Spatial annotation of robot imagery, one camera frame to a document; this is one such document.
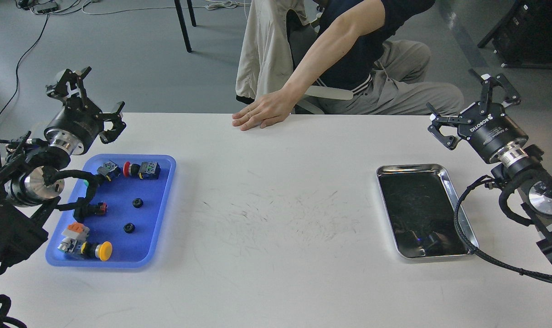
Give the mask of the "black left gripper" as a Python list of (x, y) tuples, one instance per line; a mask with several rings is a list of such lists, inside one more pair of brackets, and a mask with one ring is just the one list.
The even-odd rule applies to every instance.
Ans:
[[(103, 144), (113, 143), (126, 128), (121, 113), (124, 101), (116, 104), (113, 113), (90, 109), (83, 81), (91, 70), (92, 67), (80, 71), (65, 69), (57, 74), (54, 84), (46, 85), (46, 95), (59, 100), (63, 109), (49, 123), (44, 135), (49, 147), (59, 148), (68, 155), (85, 154), (98, 135)], [(111, 129), (103, 129), (104, 122), (111, 123)]]

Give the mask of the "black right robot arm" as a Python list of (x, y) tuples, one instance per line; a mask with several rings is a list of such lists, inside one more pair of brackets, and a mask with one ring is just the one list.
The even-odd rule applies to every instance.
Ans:
[(518, 105), (521, 97), (503, 73), (480, 76), (481, 97), (457, 116), (442, 116), (429, 102), (431, 125), (428, 131), (446, 148), (453, 150), (466, 140), (487, 164), (496, 164), (491, 176), (474, 181), (459, 197), (454, 208), (454, 226), (469, 251), (488, 263), (552, 284), (552, 275), (511, 266), (488, 255), (470, 241), (459, 223), (463, 200), (480, 185), (501, 190), (498, 204), (507, 218), (522, 226), (535, 226), (543, 234), (537, 242), (552, 265), (552, 176), (542, 166), (543, 150), (526, 145), (528, 135), (505, 112)]

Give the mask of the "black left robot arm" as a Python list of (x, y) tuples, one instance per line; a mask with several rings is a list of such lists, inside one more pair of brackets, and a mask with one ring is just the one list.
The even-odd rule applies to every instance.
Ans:
[(3, 140), (8, 154), (4, 164), (0, 160), (0, 275), (47, 241), (44, 224), (54, 210), (95, 210), (90, 202), (99, 185), (121, 173), (111, 164), (96, 174), (67, 169), (70, 158), (85, 154), (95, 139), (112, 143), (126, 127), (124, 102), (105, 113), (88, 98), (84, 79), (91, 70), (65, 69), (46, 86), (46, 94), (59, 100), (62, 109), (44, 138), (26, 133)]

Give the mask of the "person's bare forearm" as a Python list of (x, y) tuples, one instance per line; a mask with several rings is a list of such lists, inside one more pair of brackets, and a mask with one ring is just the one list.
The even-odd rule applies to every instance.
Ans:
[(282, 89), (304, 94), (349, 52), (359, 37), (383, 27), (385, 18), (380, 0), (364, 0), (342, 13), (315, 40)]

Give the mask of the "person's bare hand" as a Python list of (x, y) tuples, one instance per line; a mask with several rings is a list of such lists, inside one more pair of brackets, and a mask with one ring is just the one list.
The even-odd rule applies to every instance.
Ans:
[(285, 89), (263, 95), (232, 115), (232, 126), (241, 131), (269, 127), (286, 120), (303, 93)]

